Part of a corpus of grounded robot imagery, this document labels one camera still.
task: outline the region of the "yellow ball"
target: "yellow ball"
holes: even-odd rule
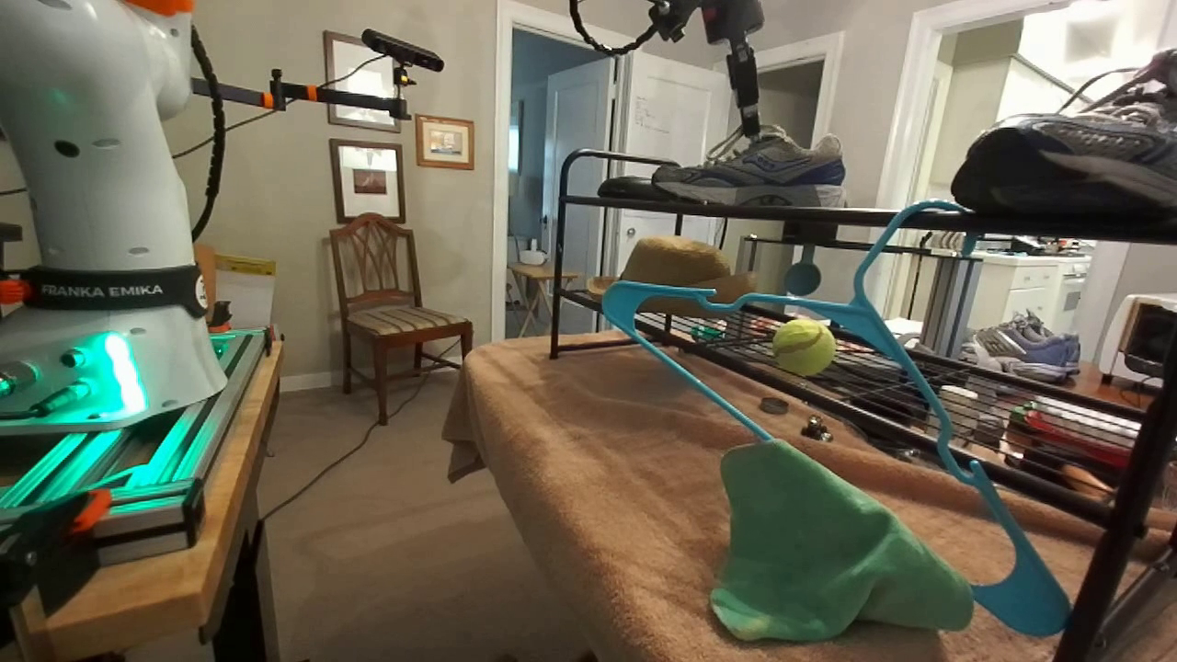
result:
[[[790,374],[817,374],[835,364],[840,341],[821,320],[788,320],[772,336],[772,362]]]

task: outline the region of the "teal towel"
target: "teal towel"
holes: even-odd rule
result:
[[[737,641],[831,641],[852,623],[965,628],[972,588],[882,503],[790,446],[726,457],[732,549],[711,607]]]

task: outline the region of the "framed picture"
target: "framed picture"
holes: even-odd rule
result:
[[[397,145],[332,140],[334,216],[380,212],[405,219],[405,168]]]
[[[358,38],[325,33],[325,71],[327,71],[325,81],[337,93],[383,97],[383,99],[397,97],[392,59],[364,49],[364,39]],[[397,129],[397,119],[391,112],[342,107],[342,103],[327,103],[327,120],[353,125],[353,129],[380,129],[380,134]]]
[[[476,168],[476,120],[419,115],[416,119],[416,165]]]

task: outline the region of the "blue hanger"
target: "blue hanger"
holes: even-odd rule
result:
[[[972,460],[969,468],[958,462],[948,441],[958,438],[953,418],[942,405],[942,397],[932,389],[932,384],[924,379],[924,373],[915,369],[915,362],[899,347],[899,340],[886,330],[882,315],[875,313],[872,297],[866,295],[866,276],[867,268],[880,261],[882,245],[893,238],[893,230],[915,216],[915,212],[961,212],[961,205],[953,202],[920,202],[902,210],[882,237],[872,242],[872,249],[866,255],[866,261],[852,272],[852,295],[851,303],[817,303],[817,297],[799,297],[799,295],[744,295],[737,303],[711,303],[714,287],[663,287],[663,283],[635,283],[635,281],[617,281],[608,295],[602,295],[602,315],[623,329],[639,351],[649,351],[656,362],[663,362],[673,374],[679,374],[684,384],[692,384],[705,400],[714,400],[718,409],[726,409],[738,428],[747,428],[754,433],[754,441],[772,441],[772,433],[754,423],[747,411],[738,411],[728,397],[720,397],[718,389],[711,389],[700,374],[692,374],[679,362],[673,362],[667,351],[657,351],[656,341],[642,340],[642,330],[635,329],[635,313],[649,297],[679,297],[692,303],[705,313],[720,313],[720,315],[737,315],[744,304],[799,304],[809,310],[831,322],[840,322],[840,330],[858,336],[861,341],[867,341],[875,353],[889,358],[893,364],[906,369],[909,384],[915,385],[915,394],[932,405],[932,416],[937,418],[937,460],[942,468],[980,488],[986,514],[1005,530],[1005,538],[1016,549],[1016,566],[1005,581],[998,585],[972,585],[976,601],[992,611],[1007,628],[1026,631],[1026,636],[1051,636],[1065,624],[1072,604],[1065,592],[1061,588],[1061,581],[1051,576],[1051,569],[1041,561],[1041,557],[1035,550],[1026,530],[1013,520],[1013,510],[1005,509],[998,487],[989,483],[986,468],[980,460]]]

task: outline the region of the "wooden chair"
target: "wooden chair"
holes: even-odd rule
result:
[[[391,353],[413,347],[413,373],[430,358],[423,341],[456,340],[472,353],[472,320],[456,320],[423,304],[413,229],[386,216],[358,216],[332,229],[334,295],[342,315],[342,394],[353,379],[368,379],[386,423]],[[358,369],[358,341],[370,353],[370,374]]]

